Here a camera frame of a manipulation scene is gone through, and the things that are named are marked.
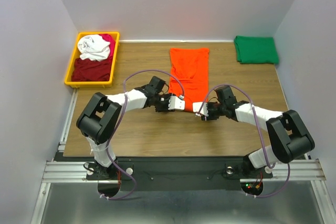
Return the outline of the orange t shirt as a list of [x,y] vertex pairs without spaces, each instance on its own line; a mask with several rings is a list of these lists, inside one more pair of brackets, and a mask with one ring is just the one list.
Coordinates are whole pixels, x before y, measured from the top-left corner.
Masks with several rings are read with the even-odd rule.
[[208,93],[209,49],[170,49],[171,72],[169,92],[183,95],[185,111],[193,111],[193,103],[202,102]]

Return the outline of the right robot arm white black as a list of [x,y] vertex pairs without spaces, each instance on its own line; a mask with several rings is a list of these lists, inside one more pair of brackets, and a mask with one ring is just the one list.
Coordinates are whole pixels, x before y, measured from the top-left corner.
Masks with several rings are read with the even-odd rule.
[[277,162],[288,164],[315,148],[315,142],[297,111],[263,109],[255,106],[251,98],[237,101],[233,88],[232,85],[218,85],[213,89],[217,95],[216,102],[203,100],[193,103],[192,108],[203,121],[225,116],[236,122],[254,125],[258,133],[268,133],[270,145],[266,146],[260,135],[261,149],[244,156],[241,165],[244,175],[253,177],[261,168],[272,169]]

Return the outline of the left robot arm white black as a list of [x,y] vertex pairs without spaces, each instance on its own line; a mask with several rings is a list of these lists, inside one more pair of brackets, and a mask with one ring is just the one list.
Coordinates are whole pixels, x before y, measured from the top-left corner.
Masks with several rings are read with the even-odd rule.
[[76,121],[76,127],[86,137],[94,154],[94,164],[85,169],[100,178],[112,179],[117,175],[113,163],[116,156],[109,141],[114,135],[122,112],[154,106],[156,112],[167,112],[170,94],[161,93],[166,82],[153,76],[141,87],[116,95],[95,93]]

